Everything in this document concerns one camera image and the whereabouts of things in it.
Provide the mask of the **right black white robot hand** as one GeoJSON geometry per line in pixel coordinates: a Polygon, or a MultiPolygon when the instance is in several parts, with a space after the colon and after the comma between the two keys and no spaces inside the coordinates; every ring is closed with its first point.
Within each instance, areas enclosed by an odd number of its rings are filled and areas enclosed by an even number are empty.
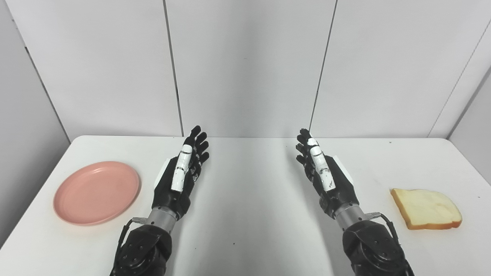
{"type": "Polygon", "coordinates": [[[354,186],[332,156],[325,155],[308,129],[300,129],[296,160],[320,197],[321,209],[331,218],[344,205],[359,205],[354,186]]]}

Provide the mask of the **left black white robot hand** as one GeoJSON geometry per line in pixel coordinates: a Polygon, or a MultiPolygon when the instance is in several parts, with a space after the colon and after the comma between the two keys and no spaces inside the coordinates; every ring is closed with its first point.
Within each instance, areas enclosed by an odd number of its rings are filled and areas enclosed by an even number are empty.
{"type": "Polygon", "coordinates": [[[207,133],[199,125],[186,137],[179,154],[170,159],[156,188],[152,208],[164,208],[176,214],[177,220],[191,206],[191,193],[201,175],[202,166],[210,157],[207,133]]]}

